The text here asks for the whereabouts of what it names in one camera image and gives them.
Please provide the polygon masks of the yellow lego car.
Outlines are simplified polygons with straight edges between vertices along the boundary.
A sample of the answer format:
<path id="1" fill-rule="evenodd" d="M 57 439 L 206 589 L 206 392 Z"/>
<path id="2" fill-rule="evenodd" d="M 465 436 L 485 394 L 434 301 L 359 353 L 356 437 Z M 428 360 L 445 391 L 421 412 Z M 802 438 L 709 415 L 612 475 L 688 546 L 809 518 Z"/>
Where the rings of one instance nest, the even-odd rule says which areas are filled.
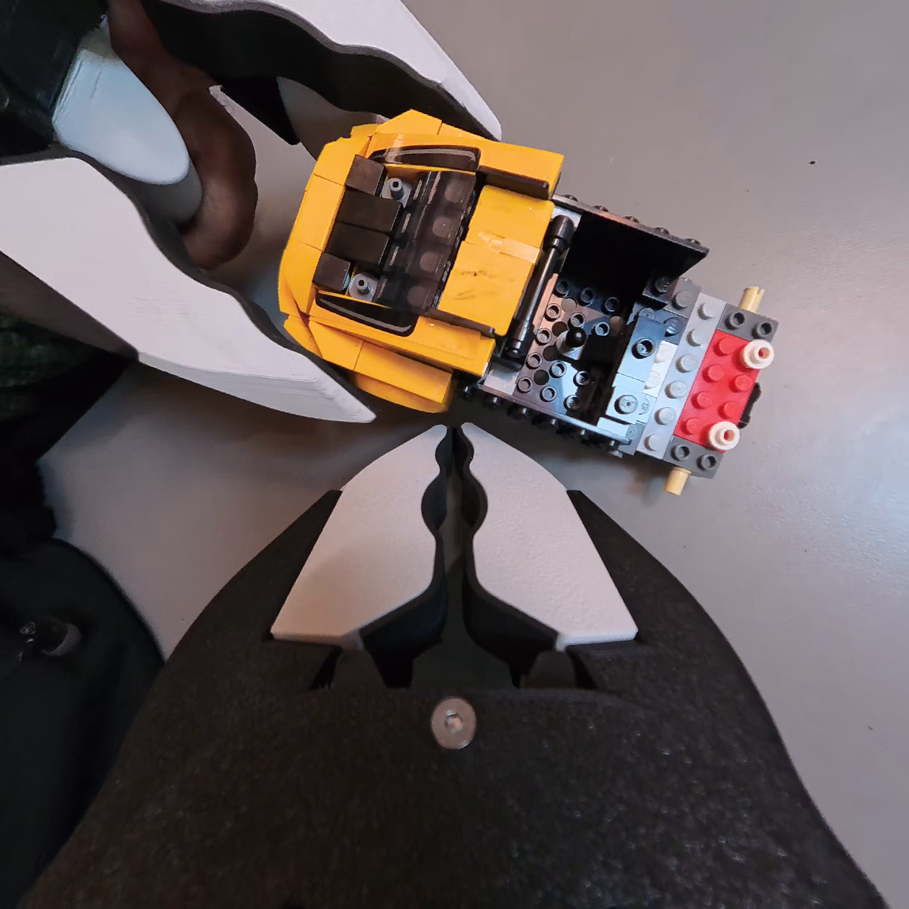
<path id="1" fill-rule="evenodd" d="M 280 264 L 285 330 L 372 396 L 457 394 L 712 478 L 775 358 L 778 323 L 705 294 L 694 238 L 557 193 L 562 155 L 408 111 L 316 159 Z"/>

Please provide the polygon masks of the person's left forearm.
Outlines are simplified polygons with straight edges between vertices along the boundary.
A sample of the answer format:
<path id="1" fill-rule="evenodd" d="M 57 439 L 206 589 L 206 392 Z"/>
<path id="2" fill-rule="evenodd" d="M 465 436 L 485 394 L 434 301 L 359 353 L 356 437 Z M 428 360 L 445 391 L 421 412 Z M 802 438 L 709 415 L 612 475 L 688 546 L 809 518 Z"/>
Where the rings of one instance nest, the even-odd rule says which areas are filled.
<path id="1" fill-rule="evenodd" d="M 56 380 L 65 380 L 85 368 L 129 361 L 8 314 L 1 316 L 1 393 L 37 392 Z"/>

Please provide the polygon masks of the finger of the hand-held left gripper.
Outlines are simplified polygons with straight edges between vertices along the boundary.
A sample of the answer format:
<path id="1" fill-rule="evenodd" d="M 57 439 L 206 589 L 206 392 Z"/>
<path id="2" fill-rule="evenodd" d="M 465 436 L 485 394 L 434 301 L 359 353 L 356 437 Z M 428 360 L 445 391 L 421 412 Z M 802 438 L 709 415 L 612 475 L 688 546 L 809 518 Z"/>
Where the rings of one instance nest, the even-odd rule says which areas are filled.
<path id="1" fill-rule="evenodd" d="M 81 155 L 2 164 L 4 282 L 23 318 L 266 408 L 343 423 L 373 410 L 156 231 L 124 186 Z"/>
<path id="2" fill-rule="evenodd" d="M 233 102 L 299 142 L 316 119 L 411 109 L 488 139 L 498 119 L 407 7 L 396 1 L 152 1 L 166 50 Z"/>

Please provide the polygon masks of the person's left hand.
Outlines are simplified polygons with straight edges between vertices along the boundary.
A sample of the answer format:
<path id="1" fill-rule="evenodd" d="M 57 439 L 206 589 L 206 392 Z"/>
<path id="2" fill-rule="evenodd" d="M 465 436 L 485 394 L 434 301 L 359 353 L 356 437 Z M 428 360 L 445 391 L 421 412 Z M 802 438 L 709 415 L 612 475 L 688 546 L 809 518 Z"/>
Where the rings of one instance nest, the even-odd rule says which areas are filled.
<path id="1" fill-rule="evenodd" d="M 139 1 L 110 1 L 113 50 L 161 103 L 187 146 L 202 202 L 183 231 L 188 255 L 204 269 L 239 255 L 254 229 L 256 155 L 246 131 L 214 98 L 213 78 L 169 54 Z"/>

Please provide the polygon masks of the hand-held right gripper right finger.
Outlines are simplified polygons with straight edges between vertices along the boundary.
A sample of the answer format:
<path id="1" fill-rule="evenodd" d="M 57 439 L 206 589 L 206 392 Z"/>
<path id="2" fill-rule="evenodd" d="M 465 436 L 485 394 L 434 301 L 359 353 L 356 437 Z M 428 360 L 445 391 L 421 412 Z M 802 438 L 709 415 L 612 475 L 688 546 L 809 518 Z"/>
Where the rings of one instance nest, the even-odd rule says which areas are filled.
<path id="1" fill-rule="evenodd" d="M 472 424 L 460 429 L 463 619 L 515 683 L 574 684 L 570 647 L 635 639 L 638 628 L 567 490 Z"/>

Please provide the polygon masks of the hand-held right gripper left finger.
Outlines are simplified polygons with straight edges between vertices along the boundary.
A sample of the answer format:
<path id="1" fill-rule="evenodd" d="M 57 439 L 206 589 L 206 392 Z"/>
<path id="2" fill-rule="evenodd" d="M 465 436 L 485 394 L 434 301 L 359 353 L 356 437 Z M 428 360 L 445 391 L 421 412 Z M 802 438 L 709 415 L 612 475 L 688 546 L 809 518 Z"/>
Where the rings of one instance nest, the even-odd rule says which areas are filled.
<path id="1" fill-rule="evenodd" d="M 350 480 L 271 628 L 277 640 L 370 653 L 387 684 L 410 684 L 415 659 L 446 624 L 446 426 L 384 454 Z"/>

